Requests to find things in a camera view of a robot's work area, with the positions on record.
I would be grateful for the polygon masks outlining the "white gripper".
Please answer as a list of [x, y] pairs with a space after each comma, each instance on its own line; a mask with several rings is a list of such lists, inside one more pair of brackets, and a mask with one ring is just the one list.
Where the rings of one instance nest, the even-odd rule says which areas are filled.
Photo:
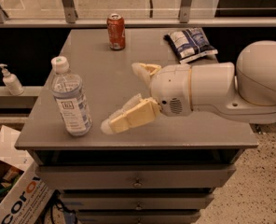
[[150, 85], [153, 98], [134, 95], [102, 122], [103, 133], [122, 133], [146, 125], [154, 121], [160, 111], [169, 117], [188, 116], [192, 112], [189, 98], [190, 65], [174, 64], [161, 69], [157, 64], [133, 63], [131, 67], [146, 86]]

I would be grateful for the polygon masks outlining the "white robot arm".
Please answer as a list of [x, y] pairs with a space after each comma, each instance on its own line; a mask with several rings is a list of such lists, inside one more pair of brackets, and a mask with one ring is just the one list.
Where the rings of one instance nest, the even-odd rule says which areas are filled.
[[103, 133], [122, 133], [160, 114], [183, 117], [197, 111], [239, 122], [276, 122], [276, 41], [248, 45], [235, 63], [131, 67], [150, 96], [133, 96], [102, 122]]

